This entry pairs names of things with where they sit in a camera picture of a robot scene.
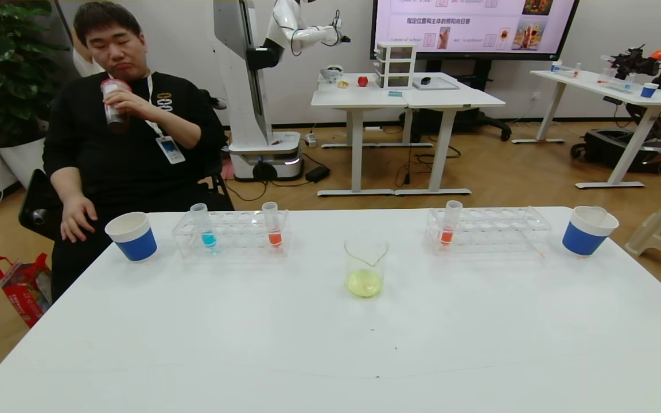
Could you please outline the man's right hand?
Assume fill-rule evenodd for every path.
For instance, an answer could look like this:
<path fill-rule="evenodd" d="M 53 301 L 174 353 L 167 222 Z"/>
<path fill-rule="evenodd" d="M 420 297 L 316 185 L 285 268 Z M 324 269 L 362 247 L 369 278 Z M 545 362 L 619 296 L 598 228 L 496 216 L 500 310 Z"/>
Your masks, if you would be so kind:
<path fill-rule="evenodd" d="M 60 232 L 63 241 L 76 243 L 87 240 L 87 235 L 95 232 L 92 223 L 98 217 L 94 204 L 84 195 L 71 195 L 63 203 Z"/>

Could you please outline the man's left hand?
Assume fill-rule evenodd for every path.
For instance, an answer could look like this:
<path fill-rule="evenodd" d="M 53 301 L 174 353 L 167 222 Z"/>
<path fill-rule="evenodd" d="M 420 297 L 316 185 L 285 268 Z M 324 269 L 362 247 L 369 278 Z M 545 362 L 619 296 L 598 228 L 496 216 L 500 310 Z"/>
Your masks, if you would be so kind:
<path fill-rule="evenodd" d="M 108 92 L 103 102 L 121 114 L 134 115 L 142 120 L 158 122 L 164 112 L 126 89 L 117 88 Z"/>

